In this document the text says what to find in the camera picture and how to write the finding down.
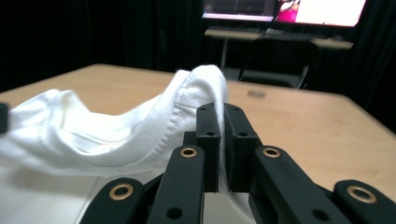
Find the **screen display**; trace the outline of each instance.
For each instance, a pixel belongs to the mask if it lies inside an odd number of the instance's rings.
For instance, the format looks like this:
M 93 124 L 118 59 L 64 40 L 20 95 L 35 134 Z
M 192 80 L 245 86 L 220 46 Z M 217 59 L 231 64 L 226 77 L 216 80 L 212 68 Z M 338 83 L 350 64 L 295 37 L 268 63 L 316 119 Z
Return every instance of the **screen display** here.
M 206 19 L 272 21 L 277 0 L 204 0 Z
M 365 0 L 281 0 L 276 21 L 355 26 Z

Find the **chair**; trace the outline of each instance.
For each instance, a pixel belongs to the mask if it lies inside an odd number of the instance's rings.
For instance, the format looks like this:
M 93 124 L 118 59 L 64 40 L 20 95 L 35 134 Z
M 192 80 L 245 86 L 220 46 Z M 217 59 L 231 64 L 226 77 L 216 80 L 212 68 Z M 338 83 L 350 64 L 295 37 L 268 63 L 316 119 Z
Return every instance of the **chair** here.
M 247 46 L 238 80 L 304 89 L 318 56 L 318 47 L 308 40 L 255 39 Z

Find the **metal grommet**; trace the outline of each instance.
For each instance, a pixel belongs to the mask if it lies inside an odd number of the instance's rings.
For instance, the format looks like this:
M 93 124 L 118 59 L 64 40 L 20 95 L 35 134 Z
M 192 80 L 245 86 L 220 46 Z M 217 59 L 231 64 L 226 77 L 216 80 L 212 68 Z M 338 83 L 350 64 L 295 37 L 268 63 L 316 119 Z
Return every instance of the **metal grommet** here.
M 185 147 L 185 148 L 180 150 L 180 155 L 182 157 L 187 157 L 187 158 L 194 157 L 194 156 L 197 155 L 197 150 L 195 150 L 192 147 Z
M 368 189 L 359 186 L 348 186 L 346 192 L 354 199 L 362 203 L 376 203 L 375 195 Z
M 265 149 L 262 151 L 262 154 L 264 154 L 264 156 L 271 157 L 271 158 L 278 158 L 278 157 L 280 157 L 280 152 L 279 152 L 278 150 L 276 150 L 276 149 L 274 149 L 274 148 L 270 148 L 270 147 L 265 148 Z
M 108 193 L 108 196 L 110 197 L 110 199 L 114 201 L 120 201 L 131 196 L 133 192 L 134 192 L 134 186 L 127 183 L 121 183 L 114 186 Z

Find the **computer monitor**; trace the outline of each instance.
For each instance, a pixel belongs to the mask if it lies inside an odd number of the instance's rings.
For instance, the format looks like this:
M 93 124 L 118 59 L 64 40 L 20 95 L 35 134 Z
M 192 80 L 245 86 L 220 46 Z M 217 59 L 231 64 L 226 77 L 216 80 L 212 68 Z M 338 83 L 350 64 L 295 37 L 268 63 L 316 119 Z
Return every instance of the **computer monitor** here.
M 204 0 L 205 19 L 272 21 L 277 0 Z
M 280 0 L 275 21 L 354 27 L 366 0 Z

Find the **desk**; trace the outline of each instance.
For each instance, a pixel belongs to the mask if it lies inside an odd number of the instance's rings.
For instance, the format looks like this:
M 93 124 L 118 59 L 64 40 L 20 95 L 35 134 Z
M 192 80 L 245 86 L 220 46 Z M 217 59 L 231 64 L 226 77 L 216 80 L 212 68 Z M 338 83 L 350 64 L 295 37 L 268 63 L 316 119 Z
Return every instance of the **desk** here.
M 206 30 L 205 35 L 224 39 L 222 53 L 221 53 L 221 64 L 220 64 L 221 68 L 224 68 L 225 66 L 229 39 L 254 40 L 258 38 L 292 38 L 290 36 L 282 37 L 282 35 L 271 35 L 271 34 L 251 33 L 251 32 L 242 32 L 242 31 L 227 31 L 227 30 L 216 30 L 216 29 Z M 353 46 L 353 43 L 351 42 L 336 40 L 332 38 L 327 38 L 327 39 L 313 38 L 311 39 L 311 42 L 316 44 L 319 48 L 322 49 L 350 49 Z
M 161 93 L 172 77 L 97 64 L 2 92 L 0 101 L 15 106 L 48 89 L 74 90 L 91 111 L 118 115 Z M 264 144 L 288 151 L 317 184 L 332 190 L 339 180 L 357 179 L 396 200 L 395 134 L 348 98 L 235 81 L 227 85 L 230 104 L 244 109 Z M 127 177 L 146 183 L 155 175 Z M 1 222 L 78 223 L 99 189 L 115 178 L 44 175 L 0 159 Z M 253 223 L 219 194 L 206 194 L 204 214 L 204 223 Z

